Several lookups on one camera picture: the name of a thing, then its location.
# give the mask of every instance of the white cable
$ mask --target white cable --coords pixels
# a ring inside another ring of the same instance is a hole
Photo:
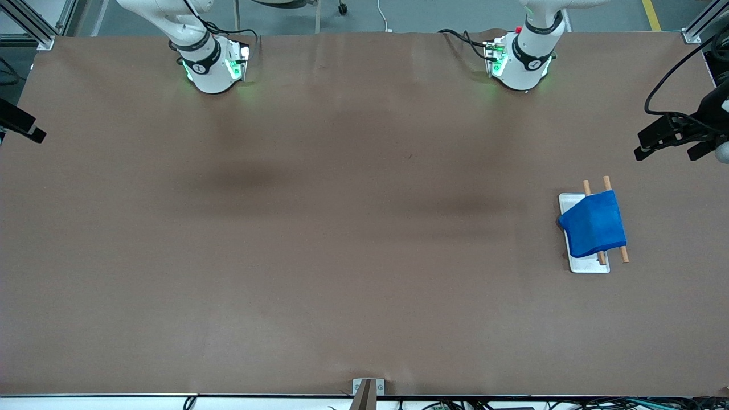
[[[380,8],[380,0],[377,0],[377,10],[380,12],[380,15],[382,16],[382,21],[385,22],[385,31],[388,33],[391,33],[392,31],[387,26],[387,18],[385,18],[385,13],[382,12],[382,8]]]

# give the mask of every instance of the wooden stick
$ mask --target wooden stick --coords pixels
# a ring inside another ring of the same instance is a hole
[[[585,196],[592,195],[592,191],[590,190],[590,181],[588,179],[585,179],[582,181],[582,187],[585,188]],[[607,265],[607,260],[605,259],[605,252],[600,251],[597,252],[597,258],[600,260],[600,264],[605,266]]]
[[[605,183],[605,190],[611,190],[612,184],[610,183],[610,177],[605,175],[602,177],[602,182]],[[630,263],[630,258],[628,258],[628,247],[620,247],[620,256],[623,257],[623,263]]]
[[[628,258],[628,247],[620,247],[620,254],[623,256],[623,263],[630,263]]]

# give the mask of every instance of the yellow floor line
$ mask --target yellow floor line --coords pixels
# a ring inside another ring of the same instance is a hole
[[[645,15],[648,16],[650,29],[653,31],[660,31],[660,23],[658,22],[658,16],[655,15],[653,2],[651,0],[643,0],[643,8],[645,9]]]

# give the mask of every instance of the brown table surface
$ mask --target brown table surface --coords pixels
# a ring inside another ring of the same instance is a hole
[[[165,38],[58,39],[1,149],[0,392],[724,394],[729,166],[632,153],[690,48],[568,34],[525,95],[452,40],[265,38],[209,96]],[[604,174],[632,262],[572,274],[557,195]]]

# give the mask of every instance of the white tray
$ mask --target white tray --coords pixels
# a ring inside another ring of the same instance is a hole
[[[577,202],[585,197],[584,193],[561,193],[559,194],[559,210],[564,214]],[[597,254],[585,256],[584,258],[573,258],[569,254],[569,241],[567,232],[564,233],[564,243],[567,245],[567,257],[569,257],[569,270],[576,274],[606,274],[610,272],[610,261],[605,252],[605,265],[600,264]]]

